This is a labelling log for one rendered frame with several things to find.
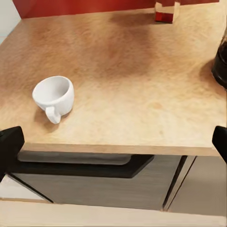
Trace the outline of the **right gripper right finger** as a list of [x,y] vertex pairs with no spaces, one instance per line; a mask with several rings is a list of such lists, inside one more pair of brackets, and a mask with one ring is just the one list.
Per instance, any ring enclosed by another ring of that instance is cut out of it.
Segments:
[[215,127],[212,143],[227,164],[227,127]]

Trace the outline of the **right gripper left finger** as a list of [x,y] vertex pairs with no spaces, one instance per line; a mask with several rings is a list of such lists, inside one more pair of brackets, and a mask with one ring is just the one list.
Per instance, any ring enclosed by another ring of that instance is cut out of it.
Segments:
[[7,174],[24,143],[25,138],[20,126],[0,131],[0,182]]

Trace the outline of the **coffee cup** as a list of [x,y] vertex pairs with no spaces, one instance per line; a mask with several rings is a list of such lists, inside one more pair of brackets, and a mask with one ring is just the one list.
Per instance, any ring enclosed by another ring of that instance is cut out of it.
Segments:
[[41,81],[33,90],[34,101],[46,112],[52,123],[59,123],[74,105],[74,86],[64,76],[52,76]]

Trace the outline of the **electric kettle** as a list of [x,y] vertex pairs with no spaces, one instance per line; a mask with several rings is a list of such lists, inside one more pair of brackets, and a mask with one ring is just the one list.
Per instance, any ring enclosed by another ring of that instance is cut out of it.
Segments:
[[214,58],[211,73],[215,80],[227,89],[227,29]]

